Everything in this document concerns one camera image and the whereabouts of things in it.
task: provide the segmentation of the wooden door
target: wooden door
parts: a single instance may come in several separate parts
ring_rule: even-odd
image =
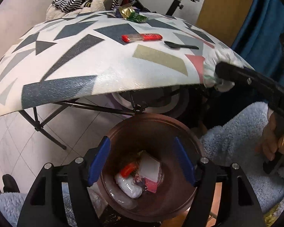
[[[205,0],[197,26],[231,46],[253,0]]]

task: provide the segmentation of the metal screw head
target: metal screw head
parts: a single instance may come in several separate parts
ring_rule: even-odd
[[[206,157],[202,157],[202,158],[200,159],[200,161],[201,161],[203,164],[207,164],[207,163],[209,162],[209,159],[206,158]]]
[[[45,169],[51,168],[51,163],[46,163],[46,164],[44,165],[44,168],[45,168]]]
[[[83,160],[84,160],[84,159],[83,159],[82,157],[78,157],[78,158],[75,159],[75,162],[78,163],[78,164],[80,164],[80,163],[83,162]]]
[[[237,164],[237,163],[233,163],[232,165],[232,168],[234,168],[235,170],[239,169],[240,166]]]

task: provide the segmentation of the black plastic spoon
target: black plastic spoon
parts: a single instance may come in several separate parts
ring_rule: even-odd
[[[169,41],[164,41],[164,43],[172,49],[179,49],[179,48],[188,48],[188,49],[194,49],[194,50],[199,49],[199,47],[194,46],[194,45],[175,44]]]

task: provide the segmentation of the pink triangle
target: pink triangle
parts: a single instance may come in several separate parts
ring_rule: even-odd
[[[200,83],[203,83],[203,61],[205,58],[203,56],[186,54],[186,57],[192,62],[199,75]]]

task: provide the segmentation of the human hand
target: human hand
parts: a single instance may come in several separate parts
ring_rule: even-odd
[[[264,155],[272,161],[275,158],[275,152],[284,154],[284,134],[277,139],[274,131],[276,129],[276,117],[272,113],[269,117],[268,124],[264,127],[262,137],[257,146],[257,151],[263,151]]]

